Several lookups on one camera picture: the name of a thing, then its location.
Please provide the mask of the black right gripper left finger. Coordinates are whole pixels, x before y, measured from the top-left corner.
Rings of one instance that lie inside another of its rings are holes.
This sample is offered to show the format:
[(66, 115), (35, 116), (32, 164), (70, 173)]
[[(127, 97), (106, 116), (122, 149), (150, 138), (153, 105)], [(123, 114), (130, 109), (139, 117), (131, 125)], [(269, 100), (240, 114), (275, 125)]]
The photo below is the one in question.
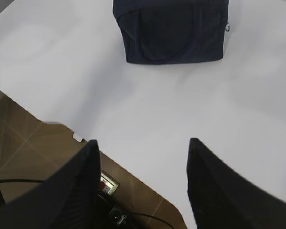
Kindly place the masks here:
[(0, 207), (0, 229), (93, 228), (100, 177), (100, 151), (91, 140), (53, 176)]

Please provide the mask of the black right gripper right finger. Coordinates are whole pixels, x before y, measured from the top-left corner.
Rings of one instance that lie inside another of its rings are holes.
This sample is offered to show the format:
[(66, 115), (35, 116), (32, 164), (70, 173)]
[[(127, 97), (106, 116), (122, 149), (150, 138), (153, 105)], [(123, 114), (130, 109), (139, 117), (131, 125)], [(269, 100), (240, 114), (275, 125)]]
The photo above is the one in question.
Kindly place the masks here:
[(199, 139), (189, 143), (187, 193), (199, 229), (286, 229), (286, 203), (255, 186)]

